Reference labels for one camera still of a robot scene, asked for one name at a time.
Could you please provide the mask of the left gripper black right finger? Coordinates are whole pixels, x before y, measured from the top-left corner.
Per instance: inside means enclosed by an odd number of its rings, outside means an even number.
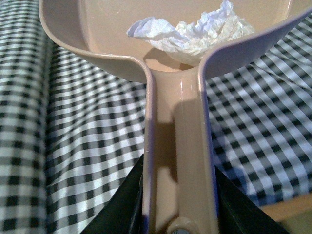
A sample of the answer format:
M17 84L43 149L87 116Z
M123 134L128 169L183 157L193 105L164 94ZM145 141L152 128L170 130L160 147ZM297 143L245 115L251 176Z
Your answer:
M215 168L222 234L287 234L288 231L257 207L218 168Z

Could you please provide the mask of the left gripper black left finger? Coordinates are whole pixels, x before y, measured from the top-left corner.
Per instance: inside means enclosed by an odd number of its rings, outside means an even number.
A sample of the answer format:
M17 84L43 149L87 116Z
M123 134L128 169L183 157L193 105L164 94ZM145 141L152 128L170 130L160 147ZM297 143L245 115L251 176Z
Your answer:
M142 217L142 155L107 205L82 231L83 234L138 234Z

